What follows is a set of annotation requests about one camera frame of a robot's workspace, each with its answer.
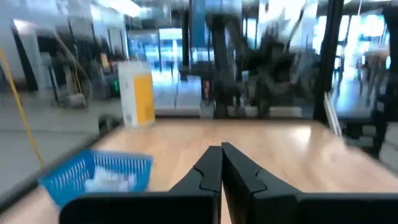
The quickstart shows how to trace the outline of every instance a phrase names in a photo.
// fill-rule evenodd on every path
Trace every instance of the yellow cable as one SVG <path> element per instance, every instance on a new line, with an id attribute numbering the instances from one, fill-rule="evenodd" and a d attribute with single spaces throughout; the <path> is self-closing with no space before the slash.
<path id="1" fill-rule="evenodd" d="M 88 77 L 88 75 L 87 75 L 87 73 L 85 72 L 84 68 L 79 64 L 79 62 L 77 61 L 77 59 L 75 58 L 75 56 L 70 52 L 70 50 L 68 49 L 68 47 L 67 47 L 67 46 L 65 45 L 65 43 L 62 41 L 61 37 L 60 37 L 55 31 L 53 31 L 53 34 L 54 34 L 55 40 L 58 41 L 58 43 L 61 45 L 61 48 L 65 51 L 67 58 L 68 58 L 69 60 L 71 60 L 71 61 L 73 62 L 73 64 L 75 65 L 75 67 L 79 68 L 79 70 L 81 70 L 81 72 L 82 72 L 82 73 L 84 74 L 84 76 L 87 78 L 88 84 L 90 85 L 90 92 L 89 92 L 87 98 L 90 99 L 90 98 L 91 98 L 91 94 L 92 94 L 92 92 L 93 92 L 93 86 L 92 86 L 92 84 L 91 84 L 91 82 L 90 82 L 90 78 Z"/>
<path id="2" fill-rule="evenodd" d="M 79 89 L 79 92 L 80 92 L 81 94 L 83 94 L 83 91 L 81 90 L 79 78 L 78 78 L 78 76 L 77 76 L 77 67 L 76 67 L 76 64 L 75 64 L 75 63 L 74 63 L 74 65 L 75 65 L 75 78 L 76 78 L 76 82 L 77 82 L 77 87 L 78 87 L 78 89 Z"/>
<path id="3" fill-rule="evenodd" d="M 23 109 L 22 104 L 21 104 L 21 100 L 19 99 L 19 95 L 18 95 L 17 89 L 15 88 L 14 80 L 12 79 L 12 76 L 11 76 L 11 71 L 10 71 L 9 65 L 7 63 L 6 56 L 5 56 L 4 51 L 2 49 L 0 49 L 0 57 L 1 57 L 1 60 L 2 60 L 2 62 L 4 64 L 4 70 L 5 70 L 5 73 L 6 73 L 6 77 L 7 77 L 8 81 L 9 81 L 9 83 L 10 83 L 12 93 L 14 94 L 15 100 L 17 101 L 18 110 L 19 110 L 19 113 L 21 115 L 22 122 L 24 123 L 26 133 L 27 133 L 27 135 L 29 137 L 30 144 L 32 145 L 32 148 L 33 148 L 33 150 L 34 150 L 34 152 L 36 154 L 37 160 L 40 163 L 40 167 L 43 168 L 44 167 L 43 159 L 40 156 L 39 149 L 37 148 L 36 142 L 35 142 L 35 140 L 33 138 L 33 135 L 32 135 L 32 131 L 30 130 L 30 127 L 29 127 L 29 123 L 27 122 L 27 119 L 26 119 L 26 116 L 25 116 L 25 112 L 24 112 L 24 109 Z"/>

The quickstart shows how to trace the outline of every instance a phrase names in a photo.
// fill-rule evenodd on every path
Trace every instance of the box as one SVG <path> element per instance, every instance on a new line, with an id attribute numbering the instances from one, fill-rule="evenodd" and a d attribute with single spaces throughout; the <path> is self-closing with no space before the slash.
<path id="1" fill-rule="evenodd" d="M 118 63 L 119 88 L 126 127 L 147 126 L 155 121 L 150 66 L 142 61 Z"/>

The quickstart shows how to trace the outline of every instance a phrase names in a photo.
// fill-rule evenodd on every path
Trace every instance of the yellow label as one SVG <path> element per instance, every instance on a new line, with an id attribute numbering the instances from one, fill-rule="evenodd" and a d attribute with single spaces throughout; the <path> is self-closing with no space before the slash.
<path id="1" fill-rule="evenodd" d="M 109 67 L 108 57 L 106 56 L 106 54 L 101 54 L 101 63 L 104 68 Z"/>
<path id="2" fill-rule="evenodd" d="M 135 76 L 134 92 L 136 94 L 137 124 L 142 125 L 155 120 L 152 77 L 150 75 Z"/>

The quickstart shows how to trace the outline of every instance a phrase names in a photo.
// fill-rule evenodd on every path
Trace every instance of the wooden table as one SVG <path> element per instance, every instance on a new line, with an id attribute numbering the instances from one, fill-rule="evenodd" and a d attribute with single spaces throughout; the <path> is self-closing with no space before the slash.
<path id="1" fill-rule="evenodd" d="M 230 142 L 277 177 L 304 192 L 398 192 L 398 179 L 359 149 L 312 121 L 157 121 L 119 129 L 99 150 L 154 156 L 150 190 L 170 189 L 208 146 Z M 0 217 L 2 224 L 56 224 L 59 211 L 36 189 Z M 222 223 L 230 223 L 223 196 Z"/>

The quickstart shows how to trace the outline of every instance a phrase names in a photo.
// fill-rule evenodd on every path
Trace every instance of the blue plastic basket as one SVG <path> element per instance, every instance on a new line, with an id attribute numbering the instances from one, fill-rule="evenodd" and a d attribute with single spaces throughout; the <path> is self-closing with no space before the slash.
<path id="1" fill-rule="evenodd" d="M 137 183 L 130 191 L 145 191 L 148 186 L 152 156 L 123 152 L 83 150 L 66 163 L 39 179 L 53 201 L 63 207 L 69 201 L 85 194 L 85 181 L 94 177 L 100 166 L 118 174 L 135 174 Z"/>

